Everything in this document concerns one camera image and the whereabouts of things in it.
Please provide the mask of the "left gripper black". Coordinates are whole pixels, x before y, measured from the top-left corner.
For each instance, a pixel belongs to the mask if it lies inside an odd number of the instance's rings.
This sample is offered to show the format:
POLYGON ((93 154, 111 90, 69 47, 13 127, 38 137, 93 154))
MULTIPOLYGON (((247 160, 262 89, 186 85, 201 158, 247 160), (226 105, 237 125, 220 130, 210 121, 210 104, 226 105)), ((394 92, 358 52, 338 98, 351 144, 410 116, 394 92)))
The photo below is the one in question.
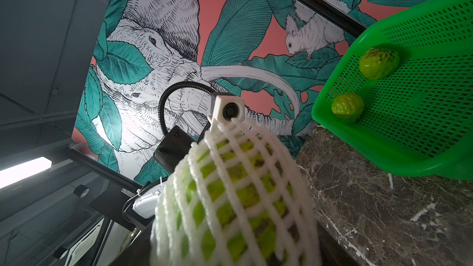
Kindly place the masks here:
POLYGON ((195 140, 180 127, 173 127, 158 145, 153 158, 168 173, 173 173, 179 162, 188 154, 195 140))

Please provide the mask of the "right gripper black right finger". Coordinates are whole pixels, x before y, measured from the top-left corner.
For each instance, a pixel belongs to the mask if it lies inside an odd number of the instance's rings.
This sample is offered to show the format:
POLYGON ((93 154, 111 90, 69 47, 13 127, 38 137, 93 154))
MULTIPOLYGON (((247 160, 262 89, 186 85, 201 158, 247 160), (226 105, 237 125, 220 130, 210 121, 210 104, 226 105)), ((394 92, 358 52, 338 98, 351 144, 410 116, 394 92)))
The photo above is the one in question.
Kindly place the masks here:
POLYGON ((359 266, 319 222, 317 230, 323 266, 359 266))

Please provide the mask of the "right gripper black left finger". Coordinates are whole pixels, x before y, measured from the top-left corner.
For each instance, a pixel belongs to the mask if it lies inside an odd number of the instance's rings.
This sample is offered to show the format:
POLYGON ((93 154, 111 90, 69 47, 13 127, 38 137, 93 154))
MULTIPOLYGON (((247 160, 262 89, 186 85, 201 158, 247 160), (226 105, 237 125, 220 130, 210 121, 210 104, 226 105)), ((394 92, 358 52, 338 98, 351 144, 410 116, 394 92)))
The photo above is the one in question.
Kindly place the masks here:
POLYGON ((150 223, 110 266, 149 266, 152 253, 150 223))

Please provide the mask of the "green custard apple front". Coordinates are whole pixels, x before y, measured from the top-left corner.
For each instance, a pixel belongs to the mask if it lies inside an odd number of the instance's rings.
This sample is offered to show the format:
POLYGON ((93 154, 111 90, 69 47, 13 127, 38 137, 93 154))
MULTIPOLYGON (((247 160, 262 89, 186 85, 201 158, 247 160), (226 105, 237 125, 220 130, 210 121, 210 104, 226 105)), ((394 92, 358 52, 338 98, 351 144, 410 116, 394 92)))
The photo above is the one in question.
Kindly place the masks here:
POLYGON ((333 100, 331 111, 339 120, 355 123, 361 117, 364 106, 364 100, 358 94, 348 92, 333 100))

